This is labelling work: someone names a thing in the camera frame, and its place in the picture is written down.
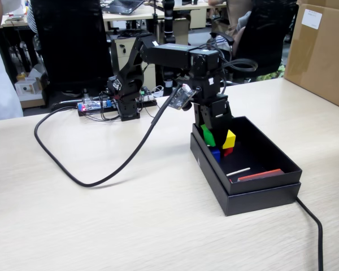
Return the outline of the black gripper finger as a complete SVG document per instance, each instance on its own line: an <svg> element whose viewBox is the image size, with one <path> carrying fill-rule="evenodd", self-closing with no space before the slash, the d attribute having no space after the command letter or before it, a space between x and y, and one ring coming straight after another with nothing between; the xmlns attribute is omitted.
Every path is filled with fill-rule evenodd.
<svg viewBox="0 0 339 271"><path fill-rule="evenodd" d="M232 114L230 111L222 113L222 114L211 112L210 131L214 137L216 144L225 143L231 120L232 120Z"/></svg>

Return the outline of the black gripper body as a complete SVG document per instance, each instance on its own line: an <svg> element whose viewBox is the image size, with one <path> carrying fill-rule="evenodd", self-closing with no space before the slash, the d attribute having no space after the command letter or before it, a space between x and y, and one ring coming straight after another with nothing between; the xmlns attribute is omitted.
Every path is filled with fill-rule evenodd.
<svg viewBox="0 0 339 271"><path fill-rule="evenodd" d="M210 117L219 117L229 113L228 96L217 94L209 99L194 99L194 112L196 116L208 114Z"/></svg>

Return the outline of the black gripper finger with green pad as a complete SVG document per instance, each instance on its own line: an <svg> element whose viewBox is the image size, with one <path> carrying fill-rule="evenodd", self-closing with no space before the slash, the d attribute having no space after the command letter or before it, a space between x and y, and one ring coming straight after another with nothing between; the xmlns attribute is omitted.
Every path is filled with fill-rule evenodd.
<svg viewBox="0 0 339 271"><path fill-rule="evenodd" d="M212 128L211 123L211 108L207 106L194 106L195 125L201 127L205 125L207 129Z"/></svg>

